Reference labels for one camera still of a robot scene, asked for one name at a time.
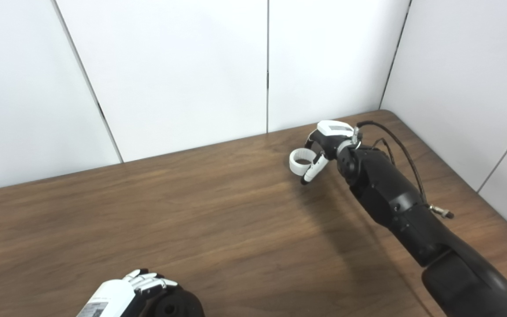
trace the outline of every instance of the white label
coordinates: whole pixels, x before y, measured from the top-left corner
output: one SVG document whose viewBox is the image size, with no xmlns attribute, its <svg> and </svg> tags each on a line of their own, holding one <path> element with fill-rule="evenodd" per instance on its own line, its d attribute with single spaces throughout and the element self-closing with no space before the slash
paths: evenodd
<svg viewBox="0 0 507 317">
<path fill-rule="evenodd" d="M 87 303 L 77 317 L 100 317 L 107 304 L 107 302 Z"/>
</svg>

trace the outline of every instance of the white robotic hand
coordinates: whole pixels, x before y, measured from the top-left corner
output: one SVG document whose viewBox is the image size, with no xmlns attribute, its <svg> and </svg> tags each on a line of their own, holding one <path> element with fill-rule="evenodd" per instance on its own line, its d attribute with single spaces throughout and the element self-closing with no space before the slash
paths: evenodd
<svg viewBox="0 0 507 317">
<path fill-rule="evenodd" d="M 299 148 L 290 153 L 290 170 L 299 176 L 301 184 L 306 185 L 320 171 L 324 169 L 329 161 L 336 159 L 345 146 L 357 144 L 360 142 L 357 128 L 340 121 L 323 120 L 320 121 L 304 144 L 304 148 Z M 312 151 L 312 144 L 316 142 L 322 150 L 316 154 Z M 310 161 L 310 164 L 301 164 L 298 160 Z"/>
<path fill-rule="evenodd" d="M 122 279 L 102 283 L 77 317 L 138 317 L 147 300 L 177 287 L 162 275 L 135 269 Z"/>
</svg>

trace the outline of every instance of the robot finger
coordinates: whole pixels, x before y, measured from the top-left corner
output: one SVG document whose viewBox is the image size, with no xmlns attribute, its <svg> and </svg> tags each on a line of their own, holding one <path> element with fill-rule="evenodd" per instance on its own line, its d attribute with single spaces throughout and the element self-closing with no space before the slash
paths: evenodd
<svg viewBox="0 0 507 317">
<path fill-rule="evenodd" d="M 312 144 L 314 143 L 314 139 L 312 138 L 312 135 L 314 134 L 314 132 L 316 132 L 316 130 L 312 131 L 309 135 L 308 135 L 308 138 L 306 138 L 306 142 L 304 143 L 304 148 L 312 148 Z"/>
<path fill-rule="evenodd" d="M 138 285 L 135 285 L 134 288 L 140 289 L 141 291 L 147 291 L 154 288 L 167 289 L 168 287 L 176 287 L 177 285 L 177 282 L 168 279 L 153 279 L 150 281 L 142 281 Z"/>
<path fill-rule="evenodd" d="M 130 281 L 131 279 L 137 277 L 138 275 L 146 274 L 146 273 L 148 273 L 147 269 L 135 269 L 131 273 L 128 273 L 127 275 L 125 275 L 125 277 L 123 277 L 122 280 L 123 281 Z"/>
<path fill-rule="evenodd" d="M 134 287 L 135 285 L 137 285 L 138 283 L 140 283 L 142 281 L 152 280 L 157 276 L 158 276 L 157 273 L 142 274 L 142 275 L 138 275 L 137 277 L 135 277 L 133 279 L 130 279 L 128 282 Z"/>
</svg>

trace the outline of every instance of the robotic hand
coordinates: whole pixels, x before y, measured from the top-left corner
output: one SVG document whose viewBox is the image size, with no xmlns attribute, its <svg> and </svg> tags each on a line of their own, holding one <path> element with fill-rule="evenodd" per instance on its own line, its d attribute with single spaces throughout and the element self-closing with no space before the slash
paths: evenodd
<svg viewBox="0 0 507 317">
<path fill-rule="evenodd" d="M 324 120 L 318 123 L 304 144 L 304 149 L 294 150 L 289 157 L 290 170 L 294 174 L 302 176 L 300 182 L 303 185 L 308 184 L 320 171 L 326 167 L 329 161 L 338 157 L 338 153 L 346 146 L 360 144 L 361 137 L 358 128 L 352 128 L 350 125 L 332 120 Z M 312 145 L 316 142 L 322 150 L 316 154 Z M 300 164 L 298 160 L 312 161 L 311 164 Z"/>
<path fill-rule="evenodd" d="M 101 284 L 77 317 L 205 317 L 199 299 L 147 269 Z"/>
<path fill-rule="evenodd" d="M 359 128 L 374 125 L 400 146 L 416 177 L 416 188 L 375 145 L 362 145 Z M 310 150 L 316 142 L 322 150 Z M 299 164 L 297 160 L 310 160 Z M 453 218 L 448 210 L 430 205 L 416 166 L 400 140 L 374 121 L 356 128 L 338 121 L 320 121 L 305 148 L 290 154 L 290 170 L 308 184 L 330 160 L 370 217 L 390 230 L 402 246 L 424 267 L 422 282 L 441 309 L 451 317 L 507 317 L 507 279 L 470 245 L 452 233 L 434 215 Z"/>
</svg>

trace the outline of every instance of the cable connector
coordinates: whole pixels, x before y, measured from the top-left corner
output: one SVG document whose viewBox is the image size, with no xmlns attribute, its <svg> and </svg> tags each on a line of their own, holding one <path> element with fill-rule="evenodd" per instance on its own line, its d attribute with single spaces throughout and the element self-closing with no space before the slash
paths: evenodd
<svg viewBox="0 0 507 317">
<path fill-rule="evenodd" d="M 443 208 L 440 208 L 440 207 L 437 207 L 437 206 L 434 206 L 434 205 L 430 205 L 429 209 L 431 210 L 431 212 L 433 212 L 434 214 L 438 214 L 443 219 L 445 219 L 445 218 L 449 218 L 449 219 L 455 218 L 455 215 L 451 211 L 449 211 L 448 209 L 443 209 Z"/>
</svg>

